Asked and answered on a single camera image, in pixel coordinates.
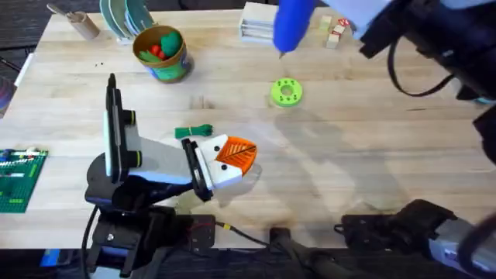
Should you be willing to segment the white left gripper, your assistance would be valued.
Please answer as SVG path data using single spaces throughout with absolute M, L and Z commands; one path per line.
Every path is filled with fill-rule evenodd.
M 161 202 L 187 191 L 206 202 L 211 190 L 240 182 L 257 155 L 257 145 L 238 136 L 222 134 L 198 145 L 184 139 L 175 147 L 141 137 L 134 111 L 125 110 L 122 120 L 129 151 L 122 195 L 135 202 Z M 200 158 L 206 162 L 208 183 Z

